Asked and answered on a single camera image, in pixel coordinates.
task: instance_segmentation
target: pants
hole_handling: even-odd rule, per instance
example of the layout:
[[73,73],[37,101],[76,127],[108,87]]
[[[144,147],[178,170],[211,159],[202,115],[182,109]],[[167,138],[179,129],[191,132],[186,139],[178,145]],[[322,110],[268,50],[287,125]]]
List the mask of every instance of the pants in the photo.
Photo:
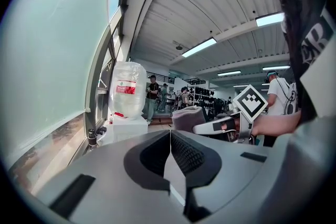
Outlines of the pants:
[[166,102],[167,102],[167,98],[163,97],[163,98],[162,98],[162,103],[161,103],[161,105],[160,105],[160,107],[159,107],[159,110],[164,110],[164,107],[165,107],[165,105],[166,105]]
[[146,98],[147,121],[152,121],[154,115],[155,99]]

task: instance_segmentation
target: forearm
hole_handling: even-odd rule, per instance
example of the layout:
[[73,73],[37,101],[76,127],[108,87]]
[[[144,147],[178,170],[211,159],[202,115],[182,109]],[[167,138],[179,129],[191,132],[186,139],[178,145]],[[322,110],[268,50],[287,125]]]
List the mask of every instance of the forearm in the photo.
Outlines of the forearm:
[[301,111],[291,115],[261,115],[254,121],[252,134],[279,136],[286,133],[292,133],[296,129],[300,118]]

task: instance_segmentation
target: fluorescent light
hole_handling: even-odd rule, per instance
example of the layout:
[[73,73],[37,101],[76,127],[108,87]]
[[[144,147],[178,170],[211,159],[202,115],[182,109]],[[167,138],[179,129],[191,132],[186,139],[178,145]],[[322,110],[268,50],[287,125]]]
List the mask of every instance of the fluorescent light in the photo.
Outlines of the fluorescent light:
[[283,21],[285,17],[284,13],[277,13],[277,14],[272,14],[268,15],[262,18],[257,18],[257,26],[264,26],[264,25],[270,25],[270,24],[275,24],[275,23],[280,23]]
[[213,39],[213,38],[208,39],[208,40],[204,41],[203,43],[197,45],[196,47],[190,49],[189,51],[183,53],[182,56],[183,57],[188,57],[188,56],[193,55],[193,54],[199,52],[200,50],[203,50],[203,49],[205,49],[205,48],[207,48],[207,47],[209,47],[209,46],[211,46],[215,43],[217,43],[217,41],[215,39]]
[[280,67],[263,67],[263,71],[265,70],[280,70],[280,69],[288,69],[290,66],[280,66]]
[[234,75],[234,74],[240,74],[241,72],[240,71],[232,71],[232,72],[226,72],[226,73],[220,73],[220,74],[217,74],[218,76],[228,76],[228,75]]

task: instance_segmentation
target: black rectangular slot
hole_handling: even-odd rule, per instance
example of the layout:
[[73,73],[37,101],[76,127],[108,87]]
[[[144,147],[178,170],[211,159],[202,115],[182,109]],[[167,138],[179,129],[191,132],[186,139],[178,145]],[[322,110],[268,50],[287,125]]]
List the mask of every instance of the black rectangular slot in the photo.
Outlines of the black rectangular slot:
[[249,153],[249,152],[242,153],[241,157],[251,159],[252,161],[256,161],[256,162],[260,162],[260,163],[264,163],[267,159],[266,156],[261,156],[261,155],[257,155],[257,154],[253,154],[253,153]]
[[67,219],[78,206],[95,180],[96,179],[92,176],[79,175],[70,186],[56,198],[49,208]]

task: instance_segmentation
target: white pedestal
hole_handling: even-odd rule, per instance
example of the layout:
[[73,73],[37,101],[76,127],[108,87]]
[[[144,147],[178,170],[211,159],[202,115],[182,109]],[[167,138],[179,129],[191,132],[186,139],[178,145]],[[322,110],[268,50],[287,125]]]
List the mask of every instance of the white pedestal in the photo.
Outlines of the white pedestal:
[[107,131],[103,139],[103,145],[126,140],[148,132],[147,121],[142,116],[130,120],[115,115],[113,117],[113,124],[106,125],[106,128]]

